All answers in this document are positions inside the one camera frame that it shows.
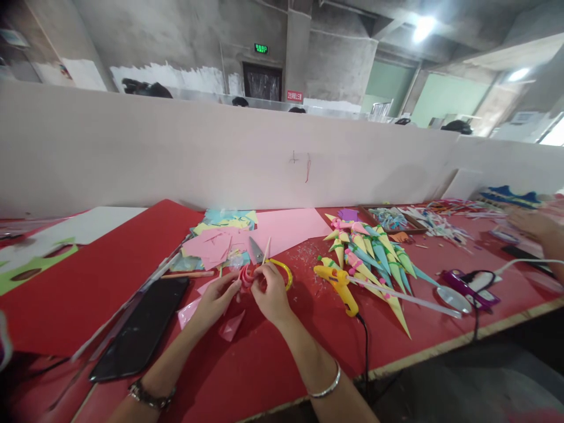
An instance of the red sign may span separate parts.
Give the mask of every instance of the red sign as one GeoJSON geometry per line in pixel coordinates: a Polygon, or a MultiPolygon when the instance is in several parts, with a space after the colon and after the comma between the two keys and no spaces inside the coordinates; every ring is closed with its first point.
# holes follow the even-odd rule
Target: red sign
{"type": "Polygon", "coordinates": [[[304,100],[304,94],[299,92],[299,91],[288,90],[288,100],[303,101],[304,100]]]}

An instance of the green wall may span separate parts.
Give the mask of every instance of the green wall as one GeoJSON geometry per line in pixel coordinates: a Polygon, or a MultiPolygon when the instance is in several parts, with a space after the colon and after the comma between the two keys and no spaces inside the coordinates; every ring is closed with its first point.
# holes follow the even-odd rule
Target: green wall
{"type": "Polygon", "coordinates": [[[473,115],[487,90],[486,84],[432,73],[423,87],[411,120],[426,128],[432,117],[444,118],[449,113],[473,115]]]}
{"type": "Polygon", "coordinates": [[[370,112],[374,103],[393,99],[394,103],[388,115],[397,117],[414,73],[414,68],[374,61],[361,111],[370,112]]]}

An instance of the green exit sign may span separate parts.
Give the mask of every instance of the green exit sign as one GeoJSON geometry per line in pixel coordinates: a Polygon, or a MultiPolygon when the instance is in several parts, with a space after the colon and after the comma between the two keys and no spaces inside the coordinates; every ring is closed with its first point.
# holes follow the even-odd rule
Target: green exit sign
{"type": "Polygon", "coordinates": [[[268,54],[268,46],[262,44],[254,44],[254,50],[257,53],[268,54]]]}

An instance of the white partition wall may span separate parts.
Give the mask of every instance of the white partition wall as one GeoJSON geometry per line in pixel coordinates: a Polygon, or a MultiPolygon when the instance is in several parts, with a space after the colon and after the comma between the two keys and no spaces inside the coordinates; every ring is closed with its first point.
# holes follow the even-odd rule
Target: white partition wall
{"type": "Polygon", "coordinates": [[[415,203],[470,165],[492,184],[564,186],[559,147],[33,83],[0,85],[0,128],[0,217],[163,198],[237,209],[415,203]]]}

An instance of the wristwatch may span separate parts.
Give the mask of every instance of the wristwatch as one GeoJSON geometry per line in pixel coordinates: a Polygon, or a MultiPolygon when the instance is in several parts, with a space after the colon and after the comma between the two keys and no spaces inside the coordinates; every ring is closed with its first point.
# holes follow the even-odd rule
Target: wristwatch
{"type": "Polygon", "coordinates": [[[135,400],[147,404],[149,407],[158,411],[167,410],[169,408],[169,405],[172,402],[172,396],[176,392],[176,387],[174,387],[168,397],[155,398],[145,391],[145,388],[143,388],[143,385],[141,384],[141,379],[137,379],[133,382],[128,389],[130,397],[133,397],[135,400]]]}

